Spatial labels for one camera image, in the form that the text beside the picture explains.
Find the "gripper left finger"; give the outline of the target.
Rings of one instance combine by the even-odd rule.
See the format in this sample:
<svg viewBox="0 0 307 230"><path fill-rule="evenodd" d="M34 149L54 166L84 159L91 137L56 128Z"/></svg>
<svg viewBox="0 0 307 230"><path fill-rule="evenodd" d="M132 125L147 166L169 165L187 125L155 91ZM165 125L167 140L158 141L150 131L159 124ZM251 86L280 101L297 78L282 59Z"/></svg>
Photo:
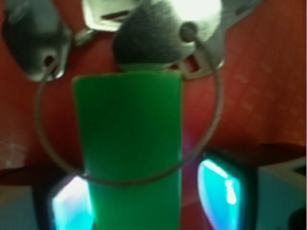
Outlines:
<svg viewBox="0 0 307 230"><path fill-rule="evenodd" d="M34 185L33 202L40 230L92 230L94 213L87 182L57 175Z"/></svg>

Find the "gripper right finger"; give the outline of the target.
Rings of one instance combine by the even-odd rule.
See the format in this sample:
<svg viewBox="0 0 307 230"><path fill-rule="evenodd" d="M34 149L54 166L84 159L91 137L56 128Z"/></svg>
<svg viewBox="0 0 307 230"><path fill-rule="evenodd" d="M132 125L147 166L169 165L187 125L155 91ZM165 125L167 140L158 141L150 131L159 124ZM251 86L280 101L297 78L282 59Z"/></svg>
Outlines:
<svg viewBox="0 0 307 230"><path fill-rule="evenodd" d="M215 230L254 230L258 206L256 168L227 151L209 149L198 165L202 209Z"/></svg>

